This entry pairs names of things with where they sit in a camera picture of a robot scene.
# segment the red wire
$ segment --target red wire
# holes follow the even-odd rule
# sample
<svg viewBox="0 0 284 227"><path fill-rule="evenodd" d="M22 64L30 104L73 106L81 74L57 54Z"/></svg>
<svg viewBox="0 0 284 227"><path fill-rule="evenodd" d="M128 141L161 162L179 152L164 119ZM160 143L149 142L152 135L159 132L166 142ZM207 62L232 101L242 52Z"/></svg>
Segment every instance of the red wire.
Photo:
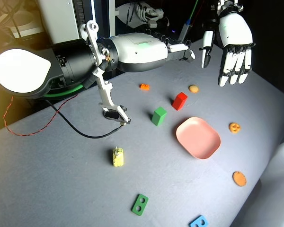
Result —
<svg viewBox="0 0 284 227"><path fill-rule="evenodd" d="M194 25L194 23L195 23L195 19L197 18L198 14L200 13L200 11L201 11L201 9L202 9L202 6L203 6L204 2L205 2L205 0L203 0L202 5L200 6L200 8L199 8L199 10L198 10L197 14L195 15L195 18L194 18L193 22L191 23L191 26L192 26L192 25Z"/></svg>
<svg viewBox="0 0 284 227"><path fill-rule="evenodd" d="M44 126L44 127L41 128L41 129L39 129L38 131L35 131L35 132L31 133L31 134L18 134L18 133L15 133L12 129L10 129L10 128L8 127L8 125L7 125L7 123L6 123L6 115L7 115L8 110L9 110L9 108L10 108L10 106L12 105L13 100L14 100L14 96L12 96L12 97L11 97L11 100L10 100L10 104L9 104L8 107L6 108L5 114L3 115L4 126L5 126L5 128L6 128L11 134L16 135L16 136L33 136L33 135L36 135L37 133L43 131L47 126L49 126L49 125L52 123L52 121L53 121L54 118L56 117L57 113L58 113L59 110L62 108L62 106L64 106L64 104L66 104L68 101L72 100L73 98L75 98L75 97L77 97L77 96L78 96L78 94L76 94L75 96L73 96L73 97L67 99L65 102L63 102L63 103L60 105L60 107L58 108L58 110L55 112L55 114L52 116L52 118L50 119L50 121L47 123L47 125Z"/></svg>

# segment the red block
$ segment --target red block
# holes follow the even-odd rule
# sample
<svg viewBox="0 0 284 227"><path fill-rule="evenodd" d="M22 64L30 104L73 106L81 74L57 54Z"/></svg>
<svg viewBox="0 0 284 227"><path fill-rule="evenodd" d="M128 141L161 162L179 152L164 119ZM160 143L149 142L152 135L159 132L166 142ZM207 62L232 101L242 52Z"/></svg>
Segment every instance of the red block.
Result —
<svg viewBox="0 0 284 227"><path fill-rule="evenodd" d="M174 100L174 103L172 104L172 106L176 109L179 110L184 106L184 103L186 102L188 96L185 95L183 92L179 93L176 97L176 99Z"/></svg>

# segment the green cable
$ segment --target green cable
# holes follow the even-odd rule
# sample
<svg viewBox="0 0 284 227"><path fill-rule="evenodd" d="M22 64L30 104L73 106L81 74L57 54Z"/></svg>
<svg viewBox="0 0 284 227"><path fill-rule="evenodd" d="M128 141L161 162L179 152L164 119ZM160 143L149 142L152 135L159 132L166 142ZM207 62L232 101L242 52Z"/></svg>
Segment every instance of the green cable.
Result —
<svg viewBox="0 0 284 227"><path fill-rule="evenodd" d="M190 20L191 20L191 18L193 17L193 14L194 14L194 12L195 12L195 8L196 8L197 4L198 4L198 0L195 1L195 6L194 6L194 8L193 8L193 11L192 11L191 14L190 14L190 17L189 17Z"/></svg>
<svg viewBox="0 0 284 227"><path fill-rule="evenodd" d="M74 87L73 89L67 90L67 91L63 91L63 92L56 93L56 94L47 94L47 95L44 95L44 97L51 98L51 97L65 96L65 95L69 95L70 93L73 93L73 92L75 92L75 91L78 91L78 90L81 89L81 88L83 88L83 85L82 85L82 84L80 84L80 85Z"/></svg>

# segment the table surface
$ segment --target table surface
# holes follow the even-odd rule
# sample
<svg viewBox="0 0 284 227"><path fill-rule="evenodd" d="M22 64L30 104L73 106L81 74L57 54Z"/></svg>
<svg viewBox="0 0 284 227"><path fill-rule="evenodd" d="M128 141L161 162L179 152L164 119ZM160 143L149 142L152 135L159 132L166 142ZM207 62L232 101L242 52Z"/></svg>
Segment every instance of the table surface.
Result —
<svg viewBox="0 0 284 227"><path fill-rule="evenodd" d="M222 50L214 46L202 69L200 46L192 45L193 63L169 61L112 79L113 101L128 108L132 122L109 137L84 138L59 116L31 137L0 130L0 227L187 227L199 215L210 226L229 226L284 134L284 94L254 72L242 85L219 87ZM140 90L141 83L150 91ZM199 93L189 92L191 84ZM179 92L188 100L176 111L171 102ZM119 124L103 117L99 102L92 88L62 113L86 134L105 134ZM167 116L157 127L150 118L159 106ZM44 109L11 128L34 132L53 113ZM193 116L221 137L209 159L193 158L176 139L177 126ZM230 133L231 122L241 125L238 134ZM123 167L112 166L116 146L124 149ZM233 182L235 171L245 174L245 187ZM149 198L142 216L131 212L139 193Z"/></svg>

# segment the white circular cap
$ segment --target white circular cap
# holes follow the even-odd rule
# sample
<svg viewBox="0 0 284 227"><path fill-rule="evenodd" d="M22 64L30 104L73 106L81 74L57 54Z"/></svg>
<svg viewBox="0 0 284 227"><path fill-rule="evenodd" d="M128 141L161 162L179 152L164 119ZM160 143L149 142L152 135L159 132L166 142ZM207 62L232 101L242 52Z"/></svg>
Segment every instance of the white circular cap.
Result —
<svg viewBox="0 0 284 227"><path fill-rule="evenodd" d="M40 56L21 49L0 54L0 84L7 90L28 93L44 83L51 63Z"/></svg>

